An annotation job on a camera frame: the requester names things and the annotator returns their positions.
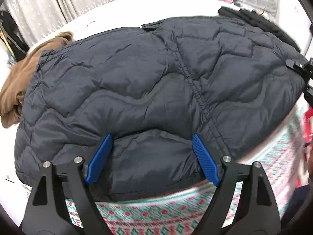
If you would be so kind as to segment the black hanging clothes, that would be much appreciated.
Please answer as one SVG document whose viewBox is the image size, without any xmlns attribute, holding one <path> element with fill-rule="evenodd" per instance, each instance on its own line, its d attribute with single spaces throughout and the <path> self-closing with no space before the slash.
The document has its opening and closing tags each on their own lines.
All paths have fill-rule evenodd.
<svg viewBox="0 0 313 235">
<path fill-rule="evenodd" d="M 1 41 L 16 61 L 23 60 L 28 53 L 29 46 L 21 36 L 16 22 L 5 10 L 1 10 Z"/>
</svg>

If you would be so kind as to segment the grey star patterned curtain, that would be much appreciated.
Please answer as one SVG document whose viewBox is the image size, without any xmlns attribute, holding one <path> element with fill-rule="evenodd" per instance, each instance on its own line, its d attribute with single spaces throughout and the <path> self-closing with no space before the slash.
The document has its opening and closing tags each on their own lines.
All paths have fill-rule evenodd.
<svg viewBox="0 0 313 235">
<path fill-rule="evenodd" d="M 79 16 L 115 0 L 4 0 L 1 9 L 15 20 L 22 38 L 33 46 Z"/>
</svg>

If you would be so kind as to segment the patterned red green bedspread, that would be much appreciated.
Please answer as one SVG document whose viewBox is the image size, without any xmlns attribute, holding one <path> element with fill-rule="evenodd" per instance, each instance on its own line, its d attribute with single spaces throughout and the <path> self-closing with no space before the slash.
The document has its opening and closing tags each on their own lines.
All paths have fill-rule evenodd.
<svg viewBox="0 0 313 235">
<path fill-rule="evenodd" d="M 103 198 L 137 200 L 207 180 L 192 149 L 198 135 L 220 182 L 193 234 L 281 234 L 279 211 L 261 163 L 239 163 L 286 118 L 293 103 L 273 100 L 225 108 L 224 127 L 196 98 L 138 105 L 83 103 L 64 116 L 54 109 L 26 112 L 18 132 L 35 143 L 38 164 L 22 221 L 23 234 L 111 234 L 97 209 Z M 97 182 L 85 182 L 85 155 L 105 135 L 112 150 Z"/>
</svg>

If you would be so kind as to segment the folded brown coat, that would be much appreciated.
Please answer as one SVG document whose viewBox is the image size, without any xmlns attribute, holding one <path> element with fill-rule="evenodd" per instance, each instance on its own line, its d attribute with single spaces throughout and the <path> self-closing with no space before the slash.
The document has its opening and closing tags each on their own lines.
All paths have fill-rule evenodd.
<svg viewBox="0 0 313 235">
<path fill-rule="evenodd" d="M 24 59 L 12 66 L 1 89 L 1 124 L 9 128 L 20 122 L 23 101 L 30 80 L 36 70 L 42 52 L 64 47 L 73 41 L 73 33 L 61 32 L 41 43 Z"/>
</svg>

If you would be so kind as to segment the black quilted puffer jacket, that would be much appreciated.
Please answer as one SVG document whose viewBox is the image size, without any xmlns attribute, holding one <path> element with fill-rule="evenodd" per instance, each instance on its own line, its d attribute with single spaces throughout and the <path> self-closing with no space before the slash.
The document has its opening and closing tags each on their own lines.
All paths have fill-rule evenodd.
<svg viewBox="0 0 313 235">
<path fill-rule="evenodd" d="M 111 135 L 96 201 L 128 201 L 205 179 L 192 149 L 245 158 L 291 111 L 305 64 L 269 32 L 226 17 L 169 18 L 42 53 L 15 140 L 17 177 L 74 160 Z"/>
</svg>

